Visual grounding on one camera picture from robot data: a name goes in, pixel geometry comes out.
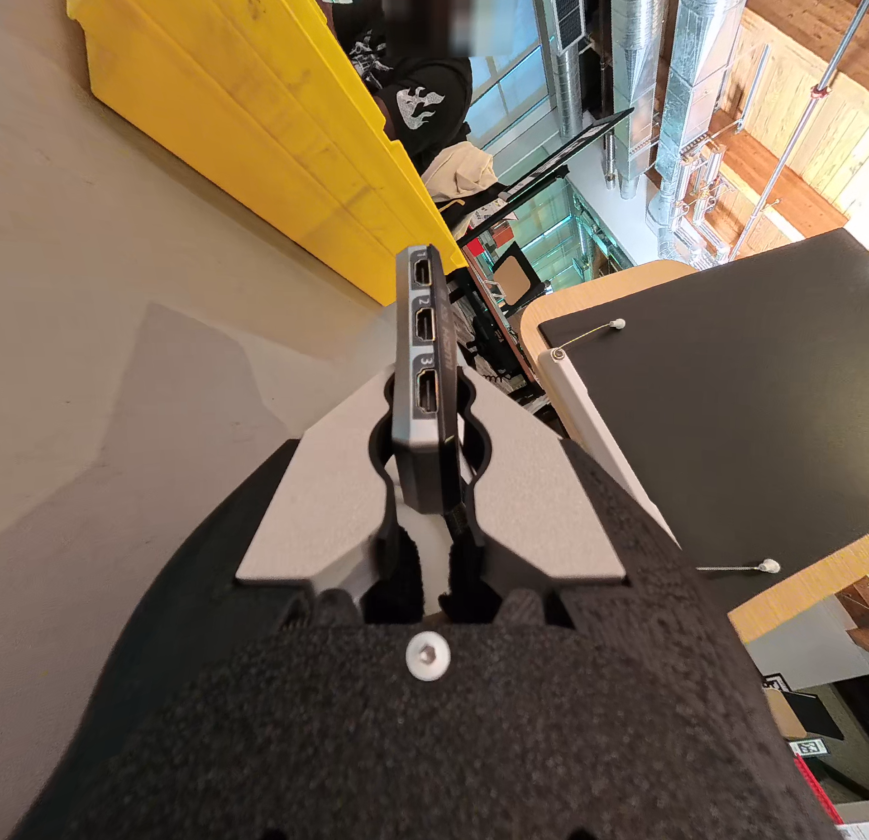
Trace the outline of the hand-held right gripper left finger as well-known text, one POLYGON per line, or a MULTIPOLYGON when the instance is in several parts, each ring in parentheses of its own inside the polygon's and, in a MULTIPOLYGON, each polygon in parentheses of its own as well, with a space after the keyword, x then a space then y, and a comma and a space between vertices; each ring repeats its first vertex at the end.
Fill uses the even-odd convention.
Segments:
POLYGON ((240 584, 341 589, 359 606, 380 579, 375 545, 395 494, 370 442, 393 375, 375 374, 302 435, 236 569, 240 584))

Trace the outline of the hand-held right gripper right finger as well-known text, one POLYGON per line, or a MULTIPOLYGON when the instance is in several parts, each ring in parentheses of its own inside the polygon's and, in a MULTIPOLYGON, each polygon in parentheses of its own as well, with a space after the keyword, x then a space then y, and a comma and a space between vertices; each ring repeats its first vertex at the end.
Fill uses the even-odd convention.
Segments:
POLYGON ((458 372, 464 520, 444 612, 489 622, 515 590, 545 606, 561 590, 621 585, 626 570, 583 487, 581 450, 472 370, 458 372))

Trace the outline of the grey HDMI hub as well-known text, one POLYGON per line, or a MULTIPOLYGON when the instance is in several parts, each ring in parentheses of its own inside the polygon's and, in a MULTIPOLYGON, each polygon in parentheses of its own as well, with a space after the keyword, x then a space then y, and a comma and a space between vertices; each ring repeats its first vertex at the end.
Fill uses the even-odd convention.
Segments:
POLYGON ((442 515, 462 502, 459 353, 434 245, 396 257, 392 443, 406 505, 442 515))

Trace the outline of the grey desk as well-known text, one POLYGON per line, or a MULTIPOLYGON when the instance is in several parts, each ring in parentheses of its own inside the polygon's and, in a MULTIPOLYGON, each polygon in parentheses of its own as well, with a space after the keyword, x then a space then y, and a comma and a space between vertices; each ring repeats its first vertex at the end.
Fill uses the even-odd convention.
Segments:
POLYGON ((396 321, 96 100, 66 0, 1 9, 6 838, 159 571, 396 321))

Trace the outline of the black board with wooden rim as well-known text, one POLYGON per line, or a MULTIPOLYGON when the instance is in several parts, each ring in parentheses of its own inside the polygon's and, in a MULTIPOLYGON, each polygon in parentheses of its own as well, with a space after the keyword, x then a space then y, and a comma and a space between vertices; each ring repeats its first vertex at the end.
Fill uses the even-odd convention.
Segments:
POLYGON ((867 575, 868 262, 846 229, 693 272, 653 261, 534 301, 560 420, 616 446, 751 643, 867 575))

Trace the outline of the brown back chair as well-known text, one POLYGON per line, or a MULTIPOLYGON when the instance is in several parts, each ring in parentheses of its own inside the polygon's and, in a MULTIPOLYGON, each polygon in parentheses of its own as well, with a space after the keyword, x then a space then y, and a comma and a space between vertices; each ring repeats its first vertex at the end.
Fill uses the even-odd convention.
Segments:
POLYGON ((494 281, 504 298, 502 310, 509 316, 545 294, 547 283, 542 281, 516 241, 494 262, 494 281))

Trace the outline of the beige cloth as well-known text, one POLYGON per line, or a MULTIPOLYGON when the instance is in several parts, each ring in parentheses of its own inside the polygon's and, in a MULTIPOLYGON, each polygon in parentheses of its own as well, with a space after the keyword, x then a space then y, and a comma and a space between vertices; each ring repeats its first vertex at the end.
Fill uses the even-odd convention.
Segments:
POLYGON ((421 179, 437 205, 479 194, 498 184, 494 157, 466 140, 440 151, 421 179))

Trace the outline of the yellow plastic bin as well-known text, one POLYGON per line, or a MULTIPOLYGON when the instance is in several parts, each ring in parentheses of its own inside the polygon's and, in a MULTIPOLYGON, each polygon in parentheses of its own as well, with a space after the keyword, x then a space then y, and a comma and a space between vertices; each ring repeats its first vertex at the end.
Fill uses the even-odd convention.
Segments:
POLYGON ((315 0, 66 1, 94 96, 373 300, 466 265, 315 0))

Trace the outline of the metal pipe with red clamp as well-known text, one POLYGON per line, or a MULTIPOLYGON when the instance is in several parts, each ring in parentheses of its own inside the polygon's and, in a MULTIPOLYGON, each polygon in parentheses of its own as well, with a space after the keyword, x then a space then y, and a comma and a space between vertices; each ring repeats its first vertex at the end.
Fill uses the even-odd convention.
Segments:
POLYGON ((831 32, 819 22, 766 23, 757 82, 740 126, 759 150, 740 177, 754 202, 729 259, 759 251, 760 223, 789 241, 841 226, 867 229, 867 0, 831 32))

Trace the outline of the white ceiling vent grille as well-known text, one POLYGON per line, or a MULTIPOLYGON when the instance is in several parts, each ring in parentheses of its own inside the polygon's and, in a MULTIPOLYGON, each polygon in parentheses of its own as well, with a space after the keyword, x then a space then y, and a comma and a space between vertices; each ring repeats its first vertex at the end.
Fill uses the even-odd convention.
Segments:
POLYGON ((549 3, 555 52, 563 55, 588 38, 585 0, 549 0, 549 3))

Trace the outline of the silver ribbed air duct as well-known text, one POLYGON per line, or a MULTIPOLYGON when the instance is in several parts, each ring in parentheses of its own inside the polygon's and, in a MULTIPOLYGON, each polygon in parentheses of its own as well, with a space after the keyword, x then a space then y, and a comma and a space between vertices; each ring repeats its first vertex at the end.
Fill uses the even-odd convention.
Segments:
POLYGON ((637 194, 650 163, 666 0, 610 0, 614 110, 631 113, 614 129, 621 197, 637 194))

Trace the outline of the silver foil-wrapped duct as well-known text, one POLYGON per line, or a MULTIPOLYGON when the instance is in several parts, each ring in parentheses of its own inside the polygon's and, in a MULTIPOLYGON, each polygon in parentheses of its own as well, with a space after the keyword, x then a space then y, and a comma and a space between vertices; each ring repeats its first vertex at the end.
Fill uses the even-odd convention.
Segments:
POLYGON ((710 126, 746 2, 679 0, 655 164, 662 182, 710 126))

